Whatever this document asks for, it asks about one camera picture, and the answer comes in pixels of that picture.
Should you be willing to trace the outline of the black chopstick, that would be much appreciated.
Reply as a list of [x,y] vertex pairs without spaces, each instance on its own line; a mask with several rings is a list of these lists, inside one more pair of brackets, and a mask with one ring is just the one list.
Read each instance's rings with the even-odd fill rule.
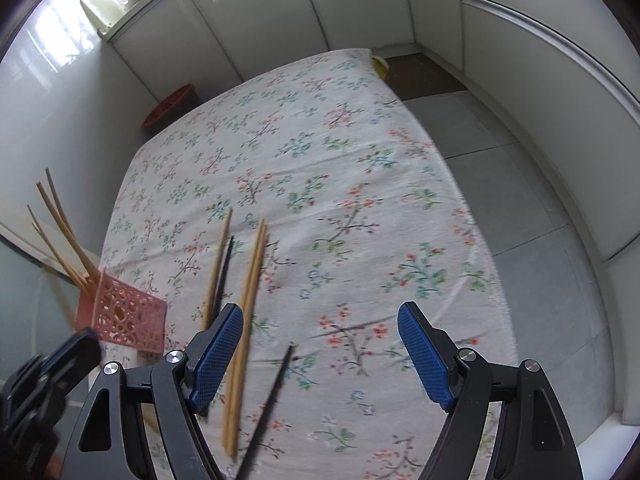
[[224,299],[224,288],[226,287],[227,275],[230,266],[231,254],[234,245],[234,237],[230,237],[226,253],[224,254],[224,263],[219,274],[219,280],[215,292],[214,304],[213,304],[213,320],[216,320],[218,316],[222,300]]
[[245,455],[240,463],[239,469],[236,472],[235,480],[245,480],[250,476],[250,471],[254,465],[255,457],[258,453],[259,445],[262,443],[270,422],[270,417],[276,406],[279,392],[283,386],[285,373],[288,370],[288,366],[291,363],[294,353],[294,346],[290,344],[286,349],[285,356],[282,360],[276,379],[274,380],[272,387],[269,391],[269,396],[262,409],[262,414],[258,419],[258,423],[254,429],[254,434],[250,438],[250,443],[247,445]]

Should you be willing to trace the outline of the pink perforated utensil basket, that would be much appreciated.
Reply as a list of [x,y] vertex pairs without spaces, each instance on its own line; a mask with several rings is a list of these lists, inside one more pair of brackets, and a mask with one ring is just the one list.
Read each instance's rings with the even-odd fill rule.
[[167,304],[104,271],[84,278],[73,326],[91,327],[103,342],[141,352],[164,351]]

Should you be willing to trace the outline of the wooden chopstick in basket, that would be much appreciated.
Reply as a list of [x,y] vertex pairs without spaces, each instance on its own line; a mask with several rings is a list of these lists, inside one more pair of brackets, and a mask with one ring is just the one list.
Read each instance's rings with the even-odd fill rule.
[[97,283],[100,279],[100,270],[89,258],[88,254],[84,251],[84,248],[81,247],[81,244],[79,244],[75,234],[70,228],[70,224],[66,220],[64,210],[60,207],[60,201],[56,198],[55,189],[51,188],[51,194],[49,194],[41,182],[38,182],[36,187],[44,201],[44,204],[48,208],[50,215],[58,226],[58,229],[62,232],[63,236],[68,241],[68,244],[70,244],[70,247],[73,248],[73,251],[84,266],[90,278]]
[[62,202],[60,200],[60,196],[58,196],[58,191],[56,190],[56,187],[55,187],[55,184],[54,184],[54,181],[53,181],[53,178],[52,178],[51,171],[50,171],[50,169],[48,167],[46,168],[46,178],[47,178],[47,181],[48,181],[48,185],[49,185],[50,191],[52,193],[53,201],[54,201],[54,204],[55,204],[55,209],[58,212],[58,215],[60,216],[61,220],[63,221],[64,226],[66,226],[66,228],[70,231],[70,235],[73,238],[75,238],[75,233],[74,233],[74,231],[72,229],[72,226],[70,225],[70,222],[67,219],[66,213],[65,213],[63,205],[62,205]]
[[62,266],[62,268],[64,269],[65,273],[74,282],[74,284],[76,286],[78,286],[79,289],[84,294],[86,294],[87,296],[91,296],[92,295],[92,290],[91,290],[91,287],[89,285],[89,282],[85,278],[83,278],[68,263],[68,261],[56,250],[55,246],[50,241],[50,238],[47,236],[46,232],[44,232],[44,229],[42,228],[42,226],[40,226],[40,223],[37,220],[34,212],[32,211],[32,208],[27,207],[27,210],[28,210],[30,216],[32,217],[32,227],[35,229],[35,231],[38,233],[38,235],[42,238],[42,240],[44,241],[44,244],[46,244],[48,246],[48,248],[52,252],[52,255],[54,255],[54,258],[56,259],[56,261],[60,264],[60,266]]

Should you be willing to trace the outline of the floral tablecloth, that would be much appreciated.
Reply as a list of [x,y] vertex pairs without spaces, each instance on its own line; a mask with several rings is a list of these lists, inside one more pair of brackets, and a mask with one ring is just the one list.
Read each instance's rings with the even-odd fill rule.
[[154,136],[132,160],[101,263],[166,301],[165,346],[201,327],[222,233],[243,296],[267,230],[239,445],[292,359],[256,479],[414,479],[442,428],[397,330],[415,302],[462,347],[514,364],[498,272],[470,207],[367,49],[278,67]]

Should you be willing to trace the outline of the red trash bin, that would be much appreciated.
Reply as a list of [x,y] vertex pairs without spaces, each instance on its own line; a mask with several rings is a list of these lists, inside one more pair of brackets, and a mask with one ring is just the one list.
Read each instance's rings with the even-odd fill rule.
[[157,134],[201,104],[193,84],[185,84],[166,96],[142,122],[142,129],[151,136]]

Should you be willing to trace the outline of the yellow object behind table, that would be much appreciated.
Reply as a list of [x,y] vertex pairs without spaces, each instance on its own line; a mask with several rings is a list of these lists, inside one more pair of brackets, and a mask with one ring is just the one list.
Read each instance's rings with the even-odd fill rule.
[[375,71],[375,73],[382,79],[385,80],[388,72],[390,71],[390,66],[384,60],[384,58],[380,58],[379,56],[372,56],[371,64]]

